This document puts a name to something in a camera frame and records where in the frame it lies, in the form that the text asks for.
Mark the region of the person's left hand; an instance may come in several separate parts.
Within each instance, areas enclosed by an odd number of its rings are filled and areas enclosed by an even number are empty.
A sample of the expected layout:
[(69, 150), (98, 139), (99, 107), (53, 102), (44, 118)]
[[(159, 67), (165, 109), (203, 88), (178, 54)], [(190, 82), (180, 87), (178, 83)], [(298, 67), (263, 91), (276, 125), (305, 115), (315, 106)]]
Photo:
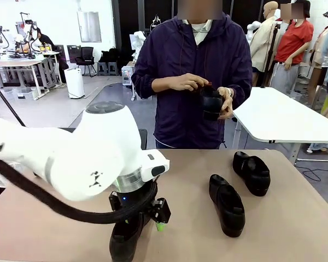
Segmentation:
[(230, 118), (233, 114), (232, 102), (233, 102), (234, 91), (233, 89), (227, 87), (219, 87), (217, 91), (219, 92), (219, 94), (222, 96), (224, 100), (220, 110), (219, 119), (225, 120)]

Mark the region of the person's right hand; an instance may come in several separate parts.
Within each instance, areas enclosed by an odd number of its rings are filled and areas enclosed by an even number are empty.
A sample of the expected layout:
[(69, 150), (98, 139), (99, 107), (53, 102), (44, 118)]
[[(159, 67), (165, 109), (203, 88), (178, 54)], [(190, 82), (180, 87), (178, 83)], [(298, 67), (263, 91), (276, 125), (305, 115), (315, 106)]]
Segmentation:
[(170, 77), (168, 87), (176, 91), (194, 91), (206, 84), (209, 84), (208, 80), (198, 75), (186, 73), (181, 76)]

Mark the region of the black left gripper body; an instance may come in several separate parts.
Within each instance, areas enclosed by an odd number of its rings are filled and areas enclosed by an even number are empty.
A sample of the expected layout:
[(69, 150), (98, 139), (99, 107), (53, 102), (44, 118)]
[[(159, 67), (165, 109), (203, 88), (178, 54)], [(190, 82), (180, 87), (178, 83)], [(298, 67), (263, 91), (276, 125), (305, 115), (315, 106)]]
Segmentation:
[(140, 212), (151, 207), (156, 197), (156, 182), (146, 182), (139, 189), (129, 193), (118, 193), (121, 207), (131, 212)]

